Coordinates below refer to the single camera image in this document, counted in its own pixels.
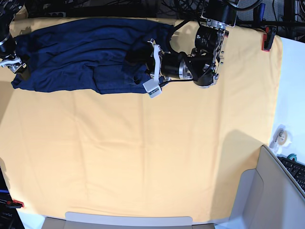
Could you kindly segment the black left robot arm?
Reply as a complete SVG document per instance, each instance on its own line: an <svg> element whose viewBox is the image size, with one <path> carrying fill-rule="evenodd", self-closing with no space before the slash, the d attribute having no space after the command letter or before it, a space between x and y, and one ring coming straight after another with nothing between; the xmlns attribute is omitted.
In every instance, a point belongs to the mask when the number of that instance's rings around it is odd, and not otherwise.
<svg viewBox="0 0 305 229"><path fill-rule="evenodd" d="M129 51L126 61L129 64L145 64L150 80L143 83L147 92L161 89L171 82L194 82L207 88L217 83L218 67L222 64L223 47L229 32L236 22L237 0L210 0L197 20L199 28L190 54L175 51L170 41L173 34L183 27L184 20L173 27L166 36L164 51L154 39L146 42L142 49Z"/></svg>

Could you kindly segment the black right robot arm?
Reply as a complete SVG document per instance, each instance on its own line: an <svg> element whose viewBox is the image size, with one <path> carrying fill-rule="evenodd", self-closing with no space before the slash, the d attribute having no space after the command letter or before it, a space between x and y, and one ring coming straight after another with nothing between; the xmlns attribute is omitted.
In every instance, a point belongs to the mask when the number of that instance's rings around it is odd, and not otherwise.
<svg viewBox="0 0 305 229"><path fill-rule="evenodd" d="M0 65L9 68L23 80L30 77L27 61L16 54L16 41L10 33L10 23L24 6L23 0L2 0L0 2Z"/></svg>

